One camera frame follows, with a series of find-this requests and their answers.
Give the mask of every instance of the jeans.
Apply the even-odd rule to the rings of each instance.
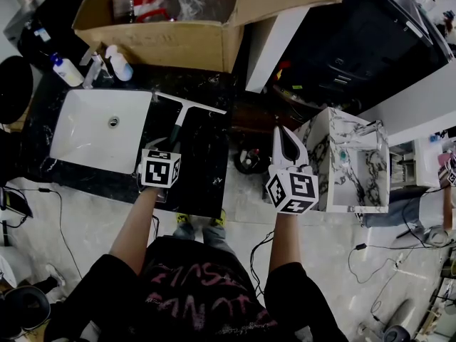
[[[364,214],[363,223],[367,228],[394,227],[407,223],[420,223],[420,199],[425,193],[424,187],[394,190],[390,194],[390,206],[387,214]]]
[[[195,229],[190,223],[177,223],[177,229],[172,234],[174,238],[195,240]],[[228,246],[226,238],[227,233],[225,228],[220,225],[208,226],[202,229],[204,244],[221,249],[236,256],[234,251]]]

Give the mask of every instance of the yellow sneaker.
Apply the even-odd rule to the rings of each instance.
[[[188,214],[177,213],[177,223],[190,223],[190,216]]]
[[[212,218],[211,224],[212,225],[219,225],[225,228],[225,224],[227,223],[227,213],[222,209],[222,213],[220,214],[220,218]]]

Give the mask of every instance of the black marble countertop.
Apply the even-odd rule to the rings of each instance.
[[[218,217],[227,170],[227,131],[232,103],[237,97],[237,76],[146,65],[133,68],[131,81],[116,81],[110,88],[159,90],[228,111],[226,115],[199,108],[188,111],[181,129],[179,180],[169,191],[167,202],[157,203],[159,209]],[[44,181],[133,203],[138,197],[135,173],[126,175],[99,170],[49,157],[58,117],[70,89],[55,73],[46,73],[41,79],[22,132],[22,170]],[[137,165],[147,143],[171,133],[181,108],[180,103],[168,99],[152,100],[138,148]]]

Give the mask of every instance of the sink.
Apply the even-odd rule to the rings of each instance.
[[[313,173],[318,176],[318,210],[388,211],[388,137],[381,126],[374,130],[375,126],[368,124],[356,116],[327,108],[296,131],[309,152]]]
[[[135,171],[152,93],[71,90],[58,117],[50,157],[101,170]]]

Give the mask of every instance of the sink drain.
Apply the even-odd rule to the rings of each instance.
[[[112,117],[109,121],[108,121],[108,125],[109,125],[109,128],[115,128],[119,125],[119,122],[120,122],[120,119],[119,117]]]

